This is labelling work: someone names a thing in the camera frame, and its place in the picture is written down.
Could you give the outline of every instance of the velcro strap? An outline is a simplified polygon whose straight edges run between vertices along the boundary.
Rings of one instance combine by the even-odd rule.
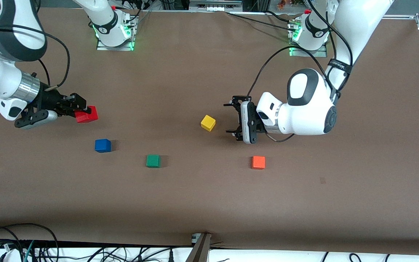
[[[339,61],[337,59],[332,58],[331,60],[329,60],[329,65],[334,68],[340,69],[349,75],[352,73],[351,65],[347,65],[346,63]]]

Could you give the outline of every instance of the green cube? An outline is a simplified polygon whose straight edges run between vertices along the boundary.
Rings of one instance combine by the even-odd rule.
[[[147,167],[149,168],[160,168],[161,157],[159,155],[148,155],[147,156]]]

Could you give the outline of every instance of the blue cube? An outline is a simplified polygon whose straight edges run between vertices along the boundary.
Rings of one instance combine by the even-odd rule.
[[[111,141],[108,139],[95,140],[95,151],[98,153],[107,153],[111,151]]]

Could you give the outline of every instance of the teal cable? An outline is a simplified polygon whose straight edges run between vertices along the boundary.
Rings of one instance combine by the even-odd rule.
[[[30,253],[30,249],[32,249],[33,242],[35,242],[35,240],[32,240],[32,242],[28,246],[27,253],[25,254],[25,257],[24,257],[24,262],[27,262],[28,261],[28,254]]]

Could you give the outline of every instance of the orange cube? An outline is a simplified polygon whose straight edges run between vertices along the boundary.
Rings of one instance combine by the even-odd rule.
[[[251,159],[251,169],[264,169],[266,167],[265,165],[265,159],[264,156],[253,156]]]

